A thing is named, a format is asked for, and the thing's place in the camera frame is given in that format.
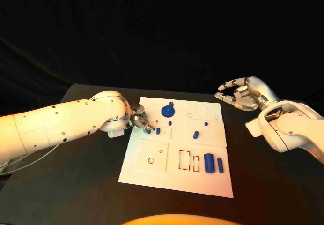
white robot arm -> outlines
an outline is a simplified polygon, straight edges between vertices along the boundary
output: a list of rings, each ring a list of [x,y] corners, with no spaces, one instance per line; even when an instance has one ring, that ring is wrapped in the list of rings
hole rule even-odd
[[[99,130],[109,137],[124,129],[154,130],[147,123],[144,107],[132,109],[115,91],[98,93],[91,100],[78,100],[0,117],[0,164],[50,146],[80,138]]]
[[[245,111],[260,108],[259,117],[246,123],[253,137],[263,135],[278,152],[302,148],[324,164],[324,119],[302,103],[279,101],[265,82],[246,77],[226,82],[217,89],[239,86],[235,97],[217,92],[216,98]]]

blue object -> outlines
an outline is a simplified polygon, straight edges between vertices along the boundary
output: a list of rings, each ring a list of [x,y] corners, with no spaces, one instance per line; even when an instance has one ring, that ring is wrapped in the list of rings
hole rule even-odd
[[[174,115],[176,111],[174,111],[174,107],[173,107],[173,102],[168,103],[168,105],[165,105],[161,108],[161,114],[164,117],[171,117]]]
[[[219,169],[219,172],[223,173],[224,170],[223,170],[223,162],[222,162],[222,158],[217,158],[217,169]]]
[[[193,138],[197,139],[197,136],[199,136],[199,132],[194,131],[194,136],[193,136]]]
[[[210,153],[204,154],[204,171],[214,173],[214,156]]]

